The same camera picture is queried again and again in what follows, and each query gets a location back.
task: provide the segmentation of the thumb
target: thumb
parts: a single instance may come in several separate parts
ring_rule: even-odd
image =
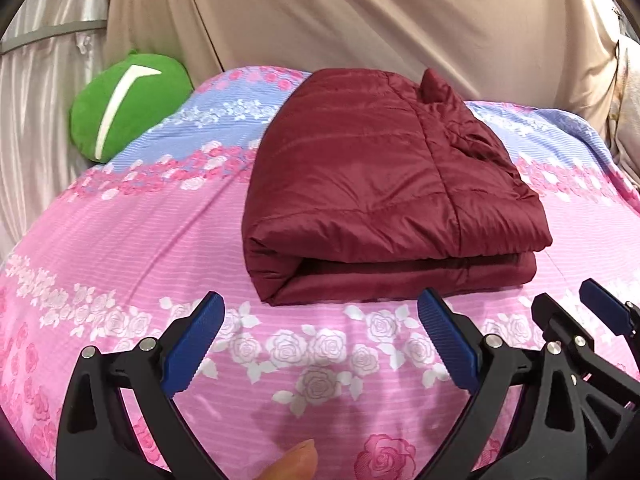
[[[312,480],[318,468],[318,452],[313,439],[289,449],[265,469],[257,480]]]

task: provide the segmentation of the gray curtain band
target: gray curtain band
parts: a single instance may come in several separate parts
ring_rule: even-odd
[[[16,48],[36,43],[37,41],[46,40],[48,38],[55,38],[56,36],[64,36],[65,34],[73,34],[74,32],[86,32],[88,30],[97,30],[100,28],[107,28],[107,20],[91,20],[87,22],[69,22],[62,23],[61,25],[48,25],[47,27],[40,27],[33,32],[27,32],[21,34],[15,38],[9,38],[5,41],[0,41],[0,56],[11,52]]]

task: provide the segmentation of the pillow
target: pillow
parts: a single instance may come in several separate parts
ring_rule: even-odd
[[[109,162],[174,113],[191,91],[189,75],[178,61],[133,51],[78,94],[70,112],[71,139],[89,160]]]

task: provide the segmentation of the white satin curtain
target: white satin curtain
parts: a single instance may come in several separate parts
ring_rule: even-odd
[[[105,20],[109,0],[26,0],[2,41],[43,27]],[[104,30],[0,56],[0,261],[88,162],[68,141],[73,99],[103,70]]]

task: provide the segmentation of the brown cloth backdrop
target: brown cloth backdrop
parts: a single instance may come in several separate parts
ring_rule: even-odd
[[[562,108],[604,134],[619,35],[611,0],[111,0],[107,52],[175,57],[194,84],[252,64],[431,67],[463,98]]]

